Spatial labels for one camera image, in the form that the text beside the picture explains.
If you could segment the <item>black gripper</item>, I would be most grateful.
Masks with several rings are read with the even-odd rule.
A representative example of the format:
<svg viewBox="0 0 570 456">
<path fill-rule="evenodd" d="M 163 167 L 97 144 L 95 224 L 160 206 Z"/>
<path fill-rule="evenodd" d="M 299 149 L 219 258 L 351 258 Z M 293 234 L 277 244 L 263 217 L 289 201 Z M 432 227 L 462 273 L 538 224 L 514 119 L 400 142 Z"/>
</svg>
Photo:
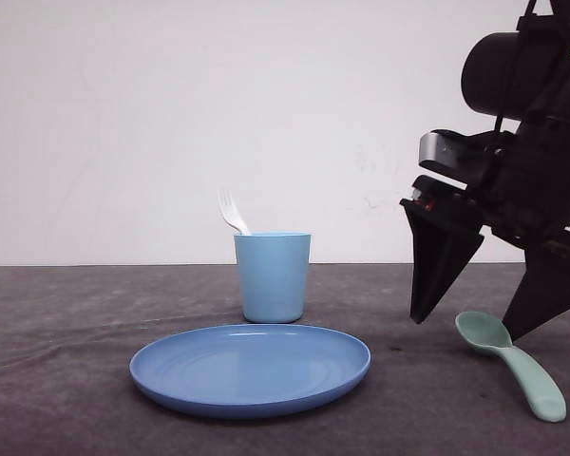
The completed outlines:
<svg viewBox="0 0 570 456">
<path fill-rule="evenodd" d="M 516 132 L 467 136 L 469 183 L 416 178 L 401 199 L 412 232 L 410 318 L 422 323 L 476 251 L 487 226 L 525 250 L 503 323 L 516 340 L 570 310 L 570 115 L 533 113 Z"/>
</svg>

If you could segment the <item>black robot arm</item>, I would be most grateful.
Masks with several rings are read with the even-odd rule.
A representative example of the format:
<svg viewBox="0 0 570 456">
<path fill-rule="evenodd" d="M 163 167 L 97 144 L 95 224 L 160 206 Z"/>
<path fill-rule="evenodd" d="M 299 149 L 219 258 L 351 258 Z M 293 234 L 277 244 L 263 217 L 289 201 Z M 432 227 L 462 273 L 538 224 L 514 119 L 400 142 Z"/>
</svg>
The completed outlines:
<svg viewBox="0 0 570 456">
<path fill-rule="evenodd" d="M 424 174 L 403 199 L 413 241 L 410 316 L 424 321 L 483 242 L 521 249 L 525 272 L 503 316 L 520 338 L 570 310 L 570 1 L 527 8 L 513 32 L 469 52 L 461 79 L 474 111 L 518 122 L 420 141 Z"/>
</svg>

